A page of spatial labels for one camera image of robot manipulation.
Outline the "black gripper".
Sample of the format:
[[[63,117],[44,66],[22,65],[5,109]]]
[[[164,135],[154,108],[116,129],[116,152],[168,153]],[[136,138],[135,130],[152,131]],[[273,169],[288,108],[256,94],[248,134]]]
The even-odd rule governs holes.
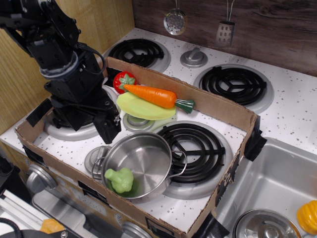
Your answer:
[[[75,61],[73,69],[63,76],[50,78],[44,85],[52,95],[53,108],[62,108],[68,102],[80,103],[95,89],[102,88],[104,77],[93,53],[73,52],[71,60]],[[111,144],[121,132],[119,115],[98,113],[93,124],[105,144]]]

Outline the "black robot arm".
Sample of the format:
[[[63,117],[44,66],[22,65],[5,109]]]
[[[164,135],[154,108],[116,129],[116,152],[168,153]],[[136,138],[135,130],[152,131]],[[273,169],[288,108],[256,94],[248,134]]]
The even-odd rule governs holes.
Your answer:
[[[53,0],[3,0],[0,27],[39,65],[51,97],[27,118],[30,125],[49,111],[55,124],[77,131],[92,123],[103,141],[112,143],[121,130],[114,102],[102,88],[106,65],[99,53],[79,42],[76,20]]]

